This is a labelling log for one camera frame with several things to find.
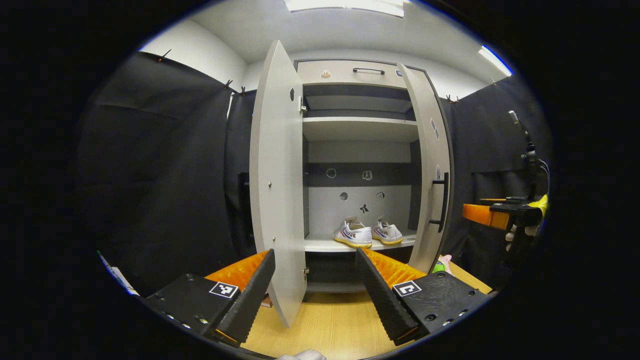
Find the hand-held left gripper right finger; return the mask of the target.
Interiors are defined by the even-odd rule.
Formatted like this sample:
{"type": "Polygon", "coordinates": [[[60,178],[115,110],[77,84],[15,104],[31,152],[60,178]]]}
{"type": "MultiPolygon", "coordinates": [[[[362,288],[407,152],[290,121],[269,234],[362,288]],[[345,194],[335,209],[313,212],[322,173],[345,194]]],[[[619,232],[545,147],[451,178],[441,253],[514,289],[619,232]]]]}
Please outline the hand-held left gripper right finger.
{"type": "Polygon", "coordinates": [[[426,274],[367,248],[356,251],[355,267],[396,346],[441,332],[490,300],[446,271],[426,274]]]}

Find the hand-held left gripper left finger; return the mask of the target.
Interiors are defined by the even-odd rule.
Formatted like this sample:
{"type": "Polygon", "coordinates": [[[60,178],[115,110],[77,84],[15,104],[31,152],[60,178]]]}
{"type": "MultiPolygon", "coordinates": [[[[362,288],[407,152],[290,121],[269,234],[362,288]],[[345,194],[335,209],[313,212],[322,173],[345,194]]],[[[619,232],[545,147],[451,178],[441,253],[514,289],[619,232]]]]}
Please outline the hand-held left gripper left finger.
{"type": "Polygon", "coordinates": [[[238,347],[250,330],[275,273],[275,251],[261,251],[208,276],[186,273],[145,298],[186,331],[238,347]]]}

